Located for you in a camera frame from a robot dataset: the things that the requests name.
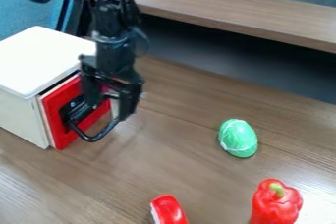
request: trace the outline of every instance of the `red plastic toy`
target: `red plastic toy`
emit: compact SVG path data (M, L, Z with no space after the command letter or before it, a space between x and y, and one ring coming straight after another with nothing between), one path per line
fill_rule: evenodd
M302 205L303 200L296 189L275 179L264 180L252 198L250 224L293 224Z
M172 196L160 196L150 207L155 224L189 224L181 205Z

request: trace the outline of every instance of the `wooden bench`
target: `wooden bench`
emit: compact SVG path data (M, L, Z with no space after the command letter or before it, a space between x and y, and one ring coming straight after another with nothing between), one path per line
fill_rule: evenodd
M153 16L336 52L336 8L291 0L136 0Z

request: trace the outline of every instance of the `green toy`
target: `green toy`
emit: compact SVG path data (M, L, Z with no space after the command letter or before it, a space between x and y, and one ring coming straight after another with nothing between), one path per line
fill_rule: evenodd
M220 145L236 157L251 157L257 150L257 137L254 129L244 120L230 119L220 126Z

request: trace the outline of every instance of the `drawer front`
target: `drawer front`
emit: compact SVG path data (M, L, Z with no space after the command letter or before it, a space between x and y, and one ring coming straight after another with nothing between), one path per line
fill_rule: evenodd
M59 110L63 105L80 95L80 77L75 75L56 86L40 97L40 104L45 118L45 127L56 149L66 148L78 136L68 130L62 123ZM106 100L96 110L79 123L81 130L87 130L103 114L110 110L110 102Z

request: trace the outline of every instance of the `drawer handle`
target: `drawer handle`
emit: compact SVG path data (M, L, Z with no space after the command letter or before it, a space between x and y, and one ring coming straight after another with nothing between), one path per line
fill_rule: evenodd
M88 142L96 142L104 138L109 132L112 131L118 125L119 121L112 121L103 130L101 130L97 135L91 137L83 132L74 122L68 121L67 126L78 134L83 140Z

